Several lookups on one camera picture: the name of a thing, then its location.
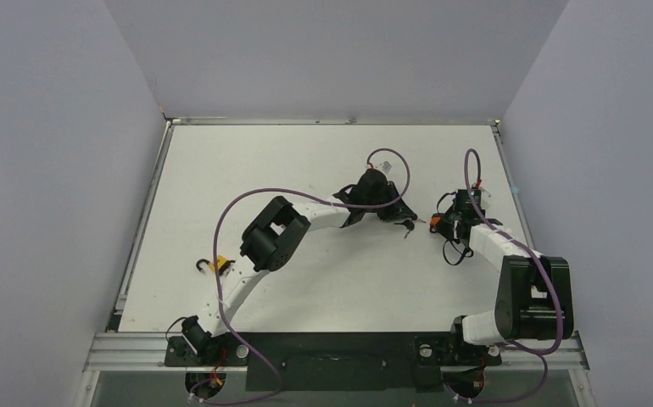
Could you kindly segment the orange black padlock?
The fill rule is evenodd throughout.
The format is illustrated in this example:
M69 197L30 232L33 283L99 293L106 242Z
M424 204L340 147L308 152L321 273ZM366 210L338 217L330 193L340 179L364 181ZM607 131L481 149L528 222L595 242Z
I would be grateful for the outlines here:
M441 234L446 227L446 222L444 220L444 213L437 212L432 214L429 221L429 231L431 233Z

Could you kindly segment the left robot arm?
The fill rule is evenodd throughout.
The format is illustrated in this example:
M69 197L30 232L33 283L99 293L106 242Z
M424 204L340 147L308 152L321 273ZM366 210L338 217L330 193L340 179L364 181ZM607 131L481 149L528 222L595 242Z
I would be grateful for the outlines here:
M349 184L330 198L308 203L291 203L274 197L250 222L242 234L242 260L221 255L215 260L199 259L195 266L212 272L221 291L204 311L187 317L181 334L187 354L200 365L214 362L220 352L220 338L226 322L243 304L256 285L271 272L281 269L294 255L304 236L327 228L346 228L373 213L383 222L412 231L417 214L400 197L395 184L378 169L369 168L355 184Z

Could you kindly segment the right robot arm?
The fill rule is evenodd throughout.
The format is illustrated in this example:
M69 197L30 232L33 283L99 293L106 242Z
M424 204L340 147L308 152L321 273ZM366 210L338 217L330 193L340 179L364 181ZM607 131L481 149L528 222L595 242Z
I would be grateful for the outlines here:
M476 189L452 192L452 204L430 221L430 231L458 252L454 265L478 255L499 278L491 310L454 319L445 350L457 362L468 361L479 346L518 339L559 343L574 329L567 261L517 241L501 222L486 217L481 195Z

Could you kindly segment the yellow padlock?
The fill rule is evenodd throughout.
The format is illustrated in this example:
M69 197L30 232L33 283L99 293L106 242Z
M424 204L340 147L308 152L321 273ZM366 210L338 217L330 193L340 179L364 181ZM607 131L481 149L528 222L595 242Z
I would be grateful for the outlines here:
M199 271L202 274L205 274L208 270L210 270L219 276L223 276L232 268L234 263L235 263L234 260L227 259L221 255L218 255L216 261L208 260L208 259L198 259L195 264L195 267L197 271Z

